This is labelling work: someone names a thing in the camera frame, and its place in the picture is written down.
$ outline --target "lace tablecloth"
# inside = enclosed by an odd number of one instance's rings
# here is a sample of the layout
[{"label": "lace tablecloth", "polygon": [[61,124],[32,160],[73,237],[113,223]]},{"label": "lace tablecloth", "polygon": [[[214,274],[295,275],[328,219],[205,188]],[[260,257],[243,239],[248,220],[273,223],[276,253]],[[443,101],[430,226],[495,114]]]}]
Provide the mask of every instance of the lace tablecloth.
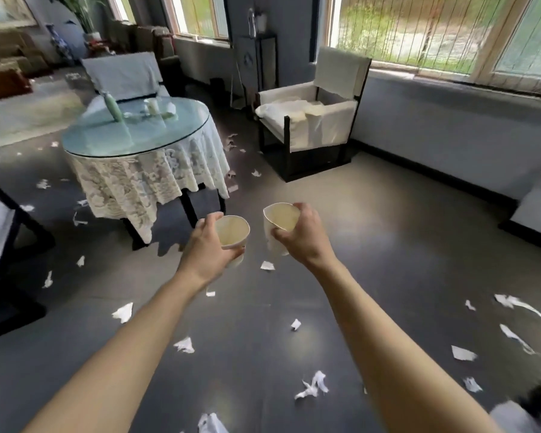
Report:
[{"label": "lace tablecloth", "polygon": [[201,183],[228,198],[224,177],[229,166],[211,116],[192,135],[152,152],[119,158],[69,156],[94,216],[127,218],[147,244],[157,202],[176,199],[183,188],[198,191]]}]

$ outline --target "hand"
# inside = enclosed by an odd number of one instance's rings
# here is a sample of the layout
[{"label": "hand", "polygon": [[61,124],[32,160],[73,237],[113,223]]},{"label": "hand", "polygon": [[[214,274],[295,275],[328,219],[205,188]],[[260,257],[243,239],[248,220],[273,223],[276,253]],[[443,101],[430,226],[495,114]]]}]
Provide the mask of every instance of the hand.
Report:
[{"label": "hand", "polygon": [[295,203],[301,211],[295,228],[288,232],[274,228],[271,233],[298,262],[311,269],[336,261],[329,237],[317,210],[306,203]]},{"label": "hand", "polygon": [[206,220],[200,219],[180,258],[176,274],[197,281],[197,291],[214,281],[228,263],[245,253],[244,247],[221,248],[215,222],[223,215],[221,212],[212,212],[206,216]]}]

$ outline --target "glass tabletop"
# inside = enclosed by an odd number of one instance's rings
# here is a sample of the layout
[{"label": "glass tabletop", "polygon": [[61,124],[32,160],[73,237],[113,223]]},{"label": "glass tabletop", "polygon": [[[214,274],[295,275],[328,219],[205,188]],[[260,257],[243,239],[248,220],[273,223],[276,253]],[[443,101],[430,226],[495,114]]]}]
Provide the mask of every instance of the glass tabletop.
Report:
[{"label": "glass tabletop", "polygon": [[144,100],[118,103],[124,122],[115,122],[108,109],[81,116],[62,135],[64,150],[73,155],[111,158],[160,149],[188,137],[208,120],[200,101],[157,97],[160,115],[145,115]]}]

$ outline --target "green bottle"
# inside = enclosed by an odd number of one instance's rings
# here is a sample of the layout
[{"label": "green bottle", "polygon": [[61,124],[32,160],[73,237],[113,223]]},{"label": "green bottle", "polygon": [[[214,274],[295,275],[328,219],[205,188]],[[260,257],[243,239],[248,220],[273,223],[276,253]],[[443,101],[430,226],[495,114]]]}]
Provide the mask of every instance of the green bottle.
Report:
[{"label": "green bottle", "polygon": [[102,97],[104,97],[104,102],[106,103],[106,107],[108,108],[108,111],[110,111],[110,115],[112,116],[112,118],[114,118],[114,121],[116,122],[124,121],[124,116],[122,115],[122,111],[118,107],[118,103],[116,103],[116,100],[114,100],[114,97],[112,97],[110,93],[106,91],[102,91]]}]

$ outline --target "white paper cup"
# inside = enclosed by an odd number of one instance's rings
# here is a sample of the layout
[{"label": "white paper cup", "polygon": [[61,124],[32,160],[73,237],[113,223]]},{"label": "white paper cup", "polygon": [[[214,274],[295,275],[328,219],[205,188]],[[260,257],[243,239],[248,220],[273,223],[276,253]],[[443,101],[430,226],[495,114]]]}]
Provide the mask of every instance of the white paper cup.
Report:
[{"label": "white paper cup", "polygon": [[262,210],[262,214],[265,222],[265,236],[267,237],[269,251],[275,254],[289,255],[287,248],[276,240],[270,232],[274,228],[292,231],[296,222],[299,220],[301,211],[295,205],[278,202]]},{"label": "white paper cup", "polygon": [[[249,223],[238,216],[223,216],[215,222],[215,230],[219,236],[223,249],[234,249],[235,247],[246,246],[246,239],[249,237]],[[227,267],[236,267],[242,263],[245,255],[235,258],[228,263]]]}]

